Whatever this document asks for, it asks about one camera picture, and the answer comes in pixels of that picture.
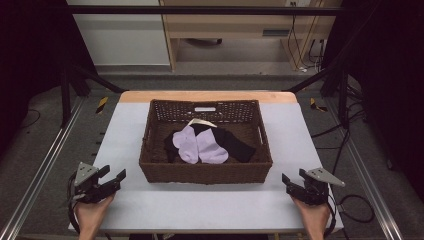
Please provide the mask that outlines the black sock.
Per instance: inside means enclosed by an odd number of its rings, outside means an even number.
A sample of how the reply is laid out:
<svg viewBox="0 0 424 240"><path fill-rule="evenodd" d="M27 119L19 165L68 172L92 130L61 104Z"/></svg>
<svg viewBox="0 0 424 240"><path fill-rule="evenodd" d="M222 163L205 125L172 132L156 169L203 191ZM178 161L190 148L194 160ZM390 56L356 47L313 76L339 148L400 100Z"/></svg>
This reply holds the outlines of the black sock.
<svg viewBox="0 0 424 240"><path fill-rule="evenodd" d="M228 159L232 157L238 162L247 163L251 160L256 152L254 147L251 147L250 145L239 140L233 133L228 130L219 127L209 127L202 124L193 124L191 127L194 129L196 136L202 131L211 129L215 136L216 142L228 152Z"/></svg>
<svg viewBox="0 0 424 240"><path fill-rule="evenodd" d="M175 159L179 156L179 149L173 143L174 134L175 134L175 131L171 132L164 139L164 149L166 151L167 161L169 163L174 163Z"/></svg>

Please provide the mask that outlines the black metal stand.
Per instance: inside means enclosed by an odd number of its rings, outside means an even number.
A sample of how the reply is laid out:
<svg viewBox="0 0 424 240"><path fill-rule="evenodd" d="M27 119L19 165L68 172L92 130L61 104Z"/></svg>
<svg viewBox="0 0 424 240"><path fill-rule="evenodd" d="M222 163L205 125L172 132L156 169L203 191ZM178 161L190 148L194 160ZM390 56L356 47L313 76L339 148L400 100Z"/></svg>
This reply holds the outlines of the black metal stand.
<svg viewBox="0 0 424 240"><path fill-rule="evenodd" d="M348 73L343 66L328 67L315 75L307 78L299 84L286 89L286 92L297 93L307 86L324 79L320 93L323 97L332 96L338 91L338 120L342 126L347 129L349 127L348 108L347 108L347 86Z"/></svg>
<svg viewBox="0 0 424 240"><path fill-rule="evenodd" d="M111 82L100 77L97 73L84 69L81 66L68 65L63 67L60 72L62 128L64 128L71 119L70 87L74 88L78 96L88 96L91 92L91 89L86 83L87 79L93 80L94 82L100 84L106 89L111 90L114 93L125 92L125 89L112 84Z"/></svg>

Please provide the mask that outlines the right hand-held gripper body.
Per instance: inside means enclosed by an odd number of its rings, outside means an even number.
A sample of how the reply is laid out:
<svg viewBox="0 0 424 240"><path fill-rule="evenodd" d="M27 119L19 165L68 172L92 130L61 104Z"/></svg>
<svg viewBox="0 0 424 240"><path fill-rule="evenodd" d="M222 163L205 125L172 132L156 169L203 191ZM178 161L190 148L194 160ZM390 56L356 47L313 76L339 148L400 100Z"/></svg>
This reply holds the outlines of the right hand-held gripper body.
<svg viewBox="0 0 424 240"><path fill-rule="evenodd" d="M286 193L306 203L307 205L321 205L328 202L329 186L345 186L345 182L338 179L324 168L315 168L306 171L311 181L305 182L304 186L294 184L293 188L286 187Z"/></svg>

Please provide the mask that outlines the yellow black tape strip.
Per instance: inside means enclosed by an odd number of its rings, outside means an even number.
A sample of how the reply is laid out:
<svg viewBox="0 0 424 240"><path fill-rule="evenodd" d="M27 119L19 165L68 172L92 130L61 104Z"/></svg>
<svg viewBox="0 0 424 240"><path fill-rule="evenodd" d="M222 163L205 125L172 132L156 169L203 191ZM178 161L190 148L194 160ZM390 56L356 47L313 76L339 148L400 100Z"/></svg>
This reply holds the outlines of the yellow black tape strip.
<svg viewBox="0 0 424 240"><path fill-rule="evenodd" d="M100 99L98 107L96 108L96 111L95 111L96 114L102 113L107 101L108 101L108 97L103 97Z"/></svg>
<svg viewBox="0 0 424 240"><path fill-rule="evenodd" d="M320 112L327 112L328 111L327 107L318 106L314 98L310 98L310 108L313 109L313 110L320 111Z"/></svg>

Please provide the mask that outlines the black horizontal bar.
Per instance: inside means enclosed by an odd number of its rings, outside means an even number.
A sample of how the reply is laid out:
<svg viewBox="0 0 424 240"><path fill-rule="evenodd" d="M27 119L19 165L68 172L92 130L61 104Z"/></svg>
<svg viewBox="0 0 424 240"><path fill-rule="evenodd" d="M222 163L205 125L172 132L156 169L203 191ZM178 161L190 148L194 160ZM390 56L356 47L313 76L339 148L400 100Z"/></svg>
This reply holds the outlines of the black horizontal bar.
<svg viewBox="0 0 424 240"><path fill-rule="evenodd" d="M241 6L100 6L70 5L73 14L171 14L171 15L300 15L337 16L345 8L332 7L241 7Z"/></svg>

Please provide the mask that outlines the white cabinet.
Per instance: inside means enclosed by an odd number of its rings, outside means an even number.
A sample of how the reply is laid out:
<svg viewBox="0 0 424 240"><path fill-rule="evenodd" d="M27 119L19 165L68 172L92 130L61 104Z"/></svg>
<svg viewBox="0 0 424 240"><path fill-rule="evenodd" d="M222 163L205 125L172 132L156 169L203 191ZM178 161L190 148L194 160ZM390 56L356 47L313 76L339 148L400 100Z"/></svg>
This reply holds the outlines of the white cabinet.
<svg viewBox="0 0 424 240"><path fill-rule="evenodd" d="M73 17L96 66L170 65L161 15Z"/></svg>

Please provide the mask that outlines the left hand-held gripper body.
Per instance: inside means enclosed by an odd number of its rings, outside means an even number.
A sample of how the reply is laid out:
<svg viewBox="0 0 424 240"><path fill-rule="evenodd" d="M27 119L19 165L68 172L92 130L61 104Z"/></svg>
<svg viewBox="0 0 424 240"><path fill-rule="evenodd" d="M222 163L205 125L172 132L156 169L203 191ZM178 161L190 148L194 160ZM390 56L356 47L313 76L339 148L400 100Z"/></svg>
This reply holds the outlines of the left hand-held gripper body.
<svg viewBox="0 0 424 240"><path fill-rule="evenodd" d="M71 186L74 190L73 199L83 203L98 203L116 192L116 187L108 187L99 183L97 171L99 168L80 162L75 179Z"/></svg>

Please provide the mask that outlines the black curtain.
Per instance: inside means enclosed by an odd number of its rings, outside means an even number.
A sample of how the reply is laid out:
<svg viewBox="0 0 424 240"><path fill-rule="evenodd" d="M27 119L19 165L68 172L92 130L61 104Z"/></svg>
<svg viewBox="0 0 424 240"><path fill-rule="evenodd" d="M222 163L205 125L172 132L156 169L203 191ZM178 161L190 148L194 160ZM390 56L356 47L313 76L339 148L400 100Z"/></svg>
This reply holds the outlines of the black curtain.
<svg viewBox="0 0 424 240"><path fill-rule="evenodd" d="M0 0L0 155L35 95L60 85L63 61L94 73L74 17L49 11L66 0Z"/></svg>
<svg viewBox="0 0 424 240"><path fill-rule="evenodd" d="M342 0L372 16L348 73L362 88L376 134L424 200L424 0Z"/></svg>

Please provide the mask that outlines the white table mat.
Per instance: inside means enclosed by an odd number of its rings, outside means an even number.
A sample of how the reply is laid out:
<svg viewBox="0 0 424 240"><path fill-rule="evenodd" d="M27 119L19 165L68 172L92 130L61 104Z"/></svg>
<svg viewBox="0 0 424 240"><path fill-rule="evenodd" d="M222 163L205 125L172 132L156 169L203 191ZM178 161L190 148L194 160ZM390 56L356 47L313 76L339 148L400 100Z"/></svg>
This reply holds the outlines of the white table mat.
<svg viewBox="0 0 424 240"><path fill-rule="evenodd" d="M276 233L303 229L281 176L300 184L298 171L321 166L297 103L260 105L273 165L262 184L149 183L139 167L149 105L119 103L94 165L125 171L100 229L111 233Z"/></svg>

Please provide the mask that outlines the person's right hand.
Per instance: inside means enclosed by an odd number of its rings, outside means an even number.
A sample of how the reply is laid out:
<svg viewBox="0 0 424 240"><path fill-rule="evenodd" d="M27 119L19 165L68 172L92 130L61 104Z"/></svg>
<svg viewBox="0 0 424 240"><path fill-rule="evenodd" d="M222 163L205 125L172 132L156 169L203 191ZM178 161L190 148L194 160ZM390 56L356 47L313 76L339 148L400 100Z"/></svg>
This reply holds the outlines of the person's right hand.
<svg viewBox="0 0 424 240"><path fill-rule="evenodd" d="M307 233L311 237L323 237L330 217L328 206L326 204L312 206L296 198L292 198L292 200L300 211L302 222Z"/></svg>

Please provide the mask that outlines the lavender sock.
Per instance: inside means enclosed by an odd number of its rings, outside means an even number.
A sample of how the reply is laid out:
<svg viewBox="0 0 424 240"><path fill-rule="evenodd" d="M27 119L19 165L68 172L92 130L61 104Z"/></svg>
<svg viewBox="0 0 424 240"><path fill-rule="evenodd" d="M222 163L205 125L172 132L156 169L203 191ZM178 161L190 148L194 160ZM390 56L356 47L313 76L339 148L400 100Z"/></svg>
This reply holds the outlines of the lavender sock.
<svg viewBox="0 0 424 240"><path fill-rule="evenodd" d="M181 131L175 132L172 143L177 148L180 158L189 164L198 162L198 146L195 131L191 126L185 126Z"/></svg>
<svg viewBox="0 0 424 240"><path fill-rule="evenodd" d="M196 140L198 156L202 163L222 164L228 159L228 152L216 142L211 129L200 132Z"/></svg>

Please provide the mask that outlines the brown wicker basket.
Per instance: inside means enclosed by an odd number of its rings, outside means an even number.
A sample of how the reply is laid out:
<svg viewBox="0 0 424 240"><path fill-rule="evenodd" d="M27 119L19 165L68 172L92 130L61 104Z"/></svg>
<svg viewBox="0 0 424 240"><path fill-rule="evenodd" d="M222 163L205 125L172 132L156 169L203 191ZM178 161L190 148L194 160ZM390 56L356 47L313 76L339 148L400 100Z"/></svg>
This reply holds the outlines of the brown wicker basket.
<svg viewBox="0 0 424 240"><path fill-rule="evenodd" d="M233 133L254 147L247 163L230 157L222 164L184 162L179 156L167 161L164 139L182 130L190 120L207 120ZM150 183L245 184L262 183L273 164L259 102L256 100L222 100L191 102L153 100L142 138L139 165Z"/></svg>

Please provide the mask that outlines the person's left hand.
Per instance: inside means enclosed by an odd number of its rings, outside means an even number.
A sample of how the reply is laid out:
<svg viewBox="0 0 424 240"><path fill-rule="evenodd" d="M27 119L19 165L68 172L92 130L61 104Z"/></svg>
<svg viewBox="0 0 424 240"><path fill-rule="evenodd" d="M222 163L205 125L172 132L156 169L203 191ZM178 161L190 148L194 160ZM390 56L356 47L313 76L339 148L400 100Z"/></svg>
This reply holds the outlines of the person's left hand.
<svg viewBox="0 0 424 240"><path fill-rule="evenodd" d="M81 203L75 206L75 215L80 227L80 240L94 240L103 222L114 195L108 196L98 203Z"/></svg>

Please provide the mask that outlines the aluminium rail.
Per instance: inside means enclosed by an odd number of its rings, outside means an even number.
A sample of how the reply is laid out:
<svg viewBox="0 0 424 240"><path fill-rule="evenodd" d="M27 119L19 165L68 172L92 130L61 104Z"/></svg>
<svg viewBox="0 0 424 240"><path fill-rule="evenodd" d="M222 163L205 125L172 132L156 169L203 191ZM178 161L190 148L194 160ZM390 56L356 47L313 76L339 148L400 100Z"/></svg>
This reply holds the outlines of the aluminium rail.
<svg viewBox="0 0 424 240"><path fill-rule="evenodd" d="M64 144L86 102L85 97L77 97L66 124L60 128L35 176L26 189L13 215L0 232L0 240L15 240L29 212L31 211L48 175L50 174Z"/></svg>
<svg viewBox="0 0 424 240"><path fill-rule="evenodd" d="M337 124L341 124L338 120L338 103L336 100L332 98L325 98L325 104L327 105L334 121ZM359 101L347 101L349 126L356 118L364 115L364 110L360 108L359 105ZM352 165L351 169L354 171L356 178L361 184L365 194L365 199L374 211L373 220L376 220L379 223L384 234L383 240L404 240L403 235L380 190L378 189L376 182L366 168L354 141L351 139L349 127L346 130L339 130L339 133L343 138L341 149L345 149L348 153L348 157Z"/></svg>

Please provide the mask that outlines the beige paper tag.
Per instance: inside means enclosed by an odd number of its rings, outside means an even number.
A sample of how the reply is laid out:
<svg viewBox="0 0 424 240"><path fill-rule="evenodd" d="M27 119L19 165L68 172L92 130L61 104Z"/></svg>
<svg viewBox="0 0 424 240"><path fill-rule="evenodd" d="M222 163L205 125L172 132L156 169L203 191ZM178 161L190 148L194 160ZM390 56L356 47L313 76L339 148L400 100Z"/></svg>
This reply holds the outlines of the beige paper tag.
<svg viewBox="0 0 424 240"><path fill-rule="evenodd" d="M193 118L192 120L190 120L188 122L187 125L190 126L190 125L193 125L193 124L202 124L202 125L206 125L206 126L209 126L209 127L215 127L215 128L217 127L217 125L213 124L210 121L202 120L202 119L198 119L198 118Z"/></svg>

